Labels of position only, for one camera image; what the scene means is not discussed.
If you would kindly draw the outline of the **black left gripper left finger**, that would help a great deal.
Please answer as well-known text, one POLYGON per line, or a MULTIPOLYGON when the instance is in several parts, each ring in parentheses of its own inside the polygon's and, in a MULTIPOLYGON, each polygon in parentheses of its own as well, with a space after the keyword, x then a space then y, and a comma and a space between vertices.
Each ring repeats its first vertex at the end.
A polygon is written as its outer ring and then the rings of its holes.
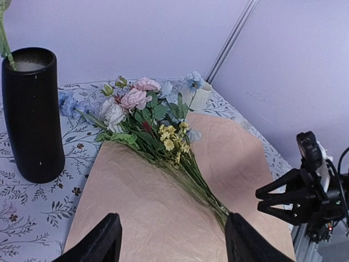
POLYGON ((78 244, 54 262, 118 262, 122 245, 119 214, 107 214, 78 244))

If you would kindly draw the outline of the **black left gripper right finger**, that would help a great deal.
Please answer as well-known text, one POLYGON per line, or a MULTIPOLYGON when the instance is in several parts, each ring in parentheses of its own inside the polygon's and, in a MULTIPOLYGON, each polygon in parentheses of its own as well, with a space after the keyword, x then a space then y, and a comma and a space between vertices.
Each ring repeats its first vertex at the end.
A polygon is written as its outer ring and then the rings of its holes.
POLYGON ((229 213, 225 225, 225 241, 229 262, 292 261, 274 248, 238 213, 229 213))

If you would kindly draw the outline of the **green paper flower bouquet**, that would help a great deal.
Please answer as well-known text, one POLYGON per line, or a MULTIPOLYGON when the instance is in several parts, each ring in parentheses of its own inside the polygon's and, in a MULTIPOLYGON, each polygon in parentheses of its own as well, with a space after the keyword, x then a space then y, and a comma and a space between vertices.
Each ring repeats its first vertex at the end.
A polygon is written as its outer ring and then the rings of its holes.
POLYGON ((104 101, 96 107, 78 101, 68 91, 58 93, 61 114, 100 128, 97 140, 128 146, 171 175, 201 205, 210 209, 221 228, 229 209, 213 194, 192 150, 196 140, 186 117, 190 105, 170 82, 143 77, 130 82, 122 76, 100 90, 104 101))

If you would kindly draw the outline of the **white rose stem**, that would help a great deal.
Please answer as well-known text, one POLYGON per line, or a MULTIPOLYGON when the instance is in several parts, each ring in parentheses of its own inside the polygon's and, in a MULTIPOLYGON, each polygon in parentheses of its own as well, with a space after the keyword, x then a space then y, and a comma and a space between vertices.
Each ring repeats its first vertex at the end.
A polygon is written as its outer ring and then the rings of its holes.
POLYGON ((7 58, 10 66, 13 70, 16 70, 16 63, 13 59, 11 49, 8 43, 7 35, 4 26, 4 14, 5 11, 10 7, 11 0, 1 0, 1 13, 0 13, 0 23, 1 23, 1 57, 7 58))

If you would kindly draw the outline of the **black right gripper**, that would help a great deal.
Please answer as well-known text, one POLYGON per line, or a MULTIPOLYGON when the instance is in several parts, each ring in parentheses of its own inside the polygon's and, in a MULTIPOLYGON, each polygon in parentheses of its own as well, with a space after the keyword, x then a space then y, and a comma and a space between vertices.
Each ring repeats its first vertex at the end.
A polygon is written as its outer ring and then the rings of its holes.
POLYGON ((348 174, 340 174, 344 196, 338 179, 330 179, 327 198, 317 201, 311 189, 314 179, 305 169, 291 169, 284 176, 256 190, 261 201, 260 212, 274 216, 292 225, 307 223, 306 234, 312 242, 328 241, 333 228, 346 218, 344 199, 348 211, 348 174))

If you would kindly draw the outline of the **peach wrapping paper sheet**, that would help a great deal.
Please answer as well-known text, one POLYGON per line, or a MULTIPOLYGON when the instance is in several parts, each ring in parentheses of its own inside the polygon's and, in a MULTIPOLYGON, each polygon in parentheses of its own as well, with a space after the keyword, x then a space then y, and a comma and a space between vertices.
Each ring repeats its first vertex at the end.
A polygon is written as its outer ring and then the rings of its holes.
MULTIPOLYGON (((288 224, 257 210, 256 190, 273 179, 262 141, 233 120, 190 114, 188 122, 202 135, 192 149, 214 195, 294 258, 288 224)), ((116 142, 104 142, 99 150, 65 249, 73 248, 108 213, 120 216, 121 261, 227 260, 225 236, 212 212, 169 174, 116 142)))

